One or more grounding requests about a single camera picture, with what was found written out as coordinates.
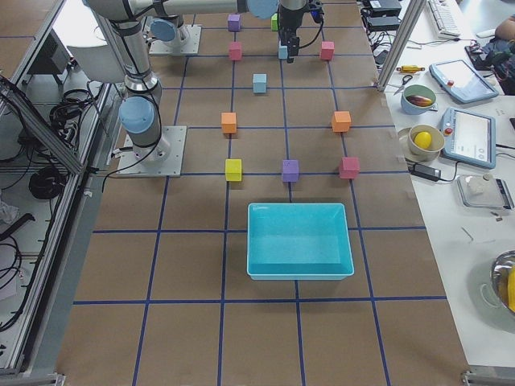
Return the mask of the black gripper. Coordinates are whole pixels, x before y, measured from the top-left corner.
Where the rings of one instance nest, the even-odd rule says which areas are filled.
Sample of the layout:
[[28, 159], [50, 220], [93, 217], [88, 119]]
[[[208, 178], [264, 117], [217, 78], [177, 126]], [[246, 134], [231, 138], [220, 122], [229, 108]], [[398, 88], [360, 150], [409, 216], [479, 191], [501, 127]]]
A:
[[287, 58], [286, 62], [292, 64], [299, 54], [300, 38], [297, 36], [296, 28], [280, 27], [278, 29], [281, 45], [286, 46]]

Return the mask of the purple foam block near arm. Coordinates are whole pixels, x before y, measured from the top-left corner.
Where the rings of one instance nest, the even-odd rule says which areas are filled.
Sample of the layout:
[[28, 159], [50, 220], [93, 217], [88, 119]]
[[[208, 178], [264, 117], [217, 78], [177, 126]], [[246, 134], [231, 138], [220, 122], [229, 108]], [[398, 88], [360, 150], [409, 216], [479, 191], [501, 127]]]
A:
[[227, 28], [229, 32], [239, 32], [241, 30], [241, 15], [229, 14], [227, 18]]

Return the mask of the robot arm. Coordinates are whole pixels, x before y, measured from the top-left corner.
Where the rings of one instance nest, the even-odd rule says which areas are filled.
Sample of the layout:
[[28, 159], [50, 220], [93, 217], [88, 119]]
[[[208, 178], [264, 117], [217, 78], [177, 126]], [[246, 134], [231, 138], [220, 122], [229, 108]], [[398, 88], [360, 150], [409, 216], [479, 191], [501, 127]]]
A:
[[150, 31], [157, 40], [168, 45], [184, 45], [190, 37], [182, 15], [154, 18], [150, 24]]
[[115, 47], [122, 57], [124, 83], [128, 97], [118, 110], [118, 118], [129, 134], [137, 164], [148, 166], [168, 158], [171, 146], [165, 139], [159, 112], [162, 87], [150, 65], [143, 37], [142, 19], [156, 16], [163, 20], [185, 14], [251, 13], [265, 19], [278, 15], [278, 36], [287, 48], [291, 63], [303, 47], [297, 36], [307, 13], [323, 24], [319, 1], [85, 1], [97, 16], [109, 22]]

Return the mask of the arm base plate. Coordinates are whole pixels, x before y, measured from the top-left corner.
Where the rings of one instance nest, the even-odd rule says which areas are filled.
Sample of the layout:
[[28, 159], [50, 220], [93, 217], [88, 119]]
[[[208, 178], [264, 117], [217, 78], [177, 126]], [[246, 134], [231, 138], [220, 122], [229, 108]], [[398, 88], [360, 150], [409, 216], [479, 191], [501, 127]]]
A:
[[197, 55], [200, 48], [201, 25], [182, 25], [171, 41], [154, 39], [150, 44], [150, 55], [184, 56]]
[[187, 126], [166, 125], [162, 138], [155, 150], [134, 147], [130, 136], [125, 137], [124, 146], [132, 150], [123, 152], [117, 166], [118, 175], [128, 177], [179, 177], [183, 164], [183, 152], [187, 136]]

